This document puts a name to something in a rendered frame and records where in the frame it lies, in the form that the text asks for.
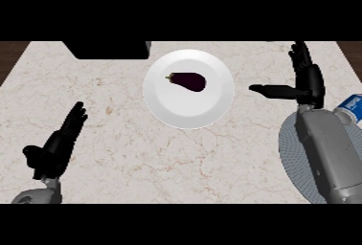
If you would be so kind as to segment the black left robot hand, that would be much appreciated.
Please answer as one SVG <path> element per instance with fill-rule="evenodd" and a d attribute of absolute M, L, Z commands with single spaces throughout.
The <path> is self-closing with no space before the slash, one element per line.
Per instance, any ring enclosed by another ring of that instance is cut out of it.
<path fill-rule="evenodd" d="M 83 102 L 78 101 L 61 128 L 50 134 L 44 146 L 28 145 L 22 149 L 27 165 L 34 169 L 36 180 L 55 179 L 64 174 L 86 119 L 86 109 Z"/>

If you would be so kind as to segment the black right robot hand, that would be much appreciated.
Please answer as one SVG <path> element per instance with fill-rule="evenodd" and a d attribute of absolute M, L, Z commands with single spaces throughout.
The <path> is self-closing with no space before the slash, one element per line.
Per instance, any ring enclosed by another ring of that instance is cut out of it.
<path fill-rule="evenodd" d="M 288 85 L 253 84 L 248 90 L 262 94 L 268 99 L 297 100 L 313 109 L 324 107 L 325 86 L 318 65 L 313 63 L 305 41 L 296 41 L 288 52 L 296 74 L 296 87 Z"/>

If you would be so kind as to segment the grey round placemat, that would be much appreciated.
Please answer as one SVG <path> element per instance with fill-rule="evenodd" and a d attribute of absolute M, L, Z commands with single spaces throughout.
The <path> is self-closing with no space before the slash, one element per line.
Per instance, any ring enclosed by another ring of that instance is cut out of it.
<path fill-rule="evenodd" d="M 313 172 L 303 144 L 296 131 L 296 114 L 291 114 L 279 128 L 279 158 L 290 181 L 312 204 L 325 204 L 318 192 Z"/>

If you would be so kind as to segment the dark purple eggplant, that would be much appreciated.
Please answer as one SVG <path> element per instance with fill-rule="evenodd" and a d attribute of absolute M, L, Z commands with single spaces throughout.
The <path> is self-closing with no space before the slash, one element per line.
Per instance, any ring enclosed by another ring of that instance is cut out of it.
<path fill-rule="evenodd" d="M 207 86 L 206 78 L 197 73 L 172 73 L 166 79 L 192 92 L 201 92 Z"/>

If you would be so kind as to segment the white oval plate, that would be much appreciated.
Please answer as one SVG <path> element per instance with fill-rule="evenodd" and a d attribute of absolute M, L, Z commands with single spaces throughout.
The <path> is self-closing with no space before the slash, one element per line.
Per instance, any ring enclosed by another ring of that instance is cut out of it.
<path fill-rule="evenodd" d="M 198 50 L 164 55 L 148 69 L 145 101 L 154 117 L 180 129 L 213 124 L 235 97 L 231 71 L 216 56 Z"/>

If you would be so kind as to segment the blue and white can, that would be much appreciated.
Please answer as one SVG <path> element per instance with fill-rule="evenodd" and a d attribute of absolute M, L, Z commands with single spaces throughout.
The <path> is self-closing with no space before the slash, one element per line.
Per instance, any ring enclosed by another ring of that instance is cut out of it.
<path fill-rule="evenodd" d="M 344 125 L 356 125 L 362 121 L 362 94 L 350 95 L 334 109 L 334 114 Z"/>

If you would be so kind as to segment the black box appliance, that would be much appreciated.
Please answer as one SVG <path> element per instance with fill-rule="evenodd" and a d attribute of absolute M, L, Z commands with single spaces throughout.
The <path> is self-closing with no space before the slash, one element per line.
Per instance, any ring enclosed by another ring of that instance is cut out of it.
<path fill-rule="evenodd" d="M 65 41 L 77 59 L 148 59 L 149 41 Z"/>

